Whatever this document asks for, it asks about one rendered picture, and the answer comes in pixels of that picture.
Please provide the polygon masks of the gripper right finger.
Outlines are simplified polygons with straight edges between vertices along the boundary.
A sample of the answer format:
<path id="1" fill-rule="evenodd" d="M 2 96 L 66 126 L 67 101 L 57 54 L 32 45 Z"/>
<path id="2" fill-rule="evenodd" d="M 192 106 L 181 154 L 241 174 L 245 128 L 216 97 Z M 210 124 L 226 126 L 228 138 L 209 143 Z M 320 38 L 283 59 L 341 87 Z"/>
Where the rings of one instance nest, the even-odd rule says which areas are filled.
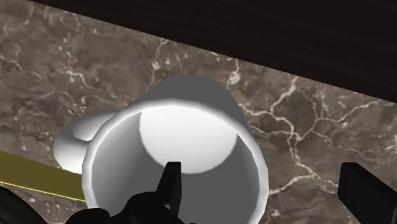
<path id="1" fill-rule="evenodd" d="M 397 224 L 397 192 L 356 162 L 341 164 L 337 196 L 361 224 Z"/>

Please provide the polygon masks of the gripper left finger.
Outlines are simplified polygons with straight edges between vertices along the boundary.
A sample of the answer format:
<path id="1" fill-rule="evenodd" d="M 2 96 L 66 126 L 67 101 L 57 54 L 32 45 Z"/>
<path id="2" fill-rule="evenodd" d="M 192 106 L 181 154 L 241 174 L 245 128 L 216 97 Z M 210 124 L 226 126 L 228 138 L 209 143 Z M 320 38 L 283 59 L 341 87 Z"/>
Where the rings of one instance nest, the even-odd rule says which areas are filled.
<path id="1" fill-rule="evenodd" d="M 78 211 L 66 224 L 186 224 L 179 218 L 180 162 L 167 162 L 155 190 L 137 189 L 126 175 L 120 172 L 110 180 L 93 181 L 92 198 L 104 205 Z"/>

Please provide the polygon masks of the white mug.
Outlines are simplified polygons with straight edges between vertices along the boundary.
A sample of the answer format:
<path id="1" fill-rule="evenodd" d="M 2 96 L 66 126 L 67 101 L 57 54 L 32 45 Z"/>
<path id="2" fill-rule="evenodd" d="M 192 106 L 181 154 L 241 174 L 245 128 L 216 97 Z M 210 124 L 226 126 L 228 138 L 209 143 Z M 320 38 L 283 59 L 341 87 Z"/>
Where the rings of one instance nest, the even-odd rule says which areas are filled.
<path id="1" fill-rule="evenodd" d="M 53 155 L 81 174 L 87 206 L 114 215 L 181 163 L 180 218 L 258 224 L 269 195 L 260 147 L 231 94 L 197 75 L 168 78 L 119 110 L 86 115 L 59 132 Z"/>

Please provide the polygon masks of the olive yellow flat object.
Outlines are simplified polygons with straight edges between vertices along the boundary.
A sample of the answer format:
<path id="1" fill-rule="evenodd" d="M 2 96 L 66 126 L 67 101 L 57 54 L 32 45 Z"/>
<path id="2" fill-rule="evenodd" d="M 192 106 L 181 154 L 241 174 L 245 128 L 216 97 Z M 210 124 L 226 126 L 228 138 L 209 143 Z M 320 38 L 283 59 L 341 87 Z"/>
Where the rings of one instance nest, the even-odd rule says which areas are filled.
<path id="1" fill-rule="evenodd" d="M 0 150 L 0 183 L 84 201 L 81 175 Z"/>

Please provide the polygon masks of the black round object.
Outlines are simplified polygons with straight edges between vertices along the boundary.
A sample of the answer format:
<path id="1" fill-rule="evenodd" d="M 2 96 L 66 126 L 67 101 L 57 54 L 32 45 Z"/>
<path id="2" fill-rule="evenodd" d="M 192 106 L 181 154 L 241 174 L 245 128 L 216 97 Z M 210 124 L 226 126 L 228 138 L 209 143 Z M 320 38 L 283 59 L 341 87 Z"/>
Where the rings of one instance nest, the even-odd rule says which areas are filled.
<path id="1" fill-rule="evenodd" d="M 47 224 L 47 222 L 26 201 L 0 186 L 0 224 Z"/>

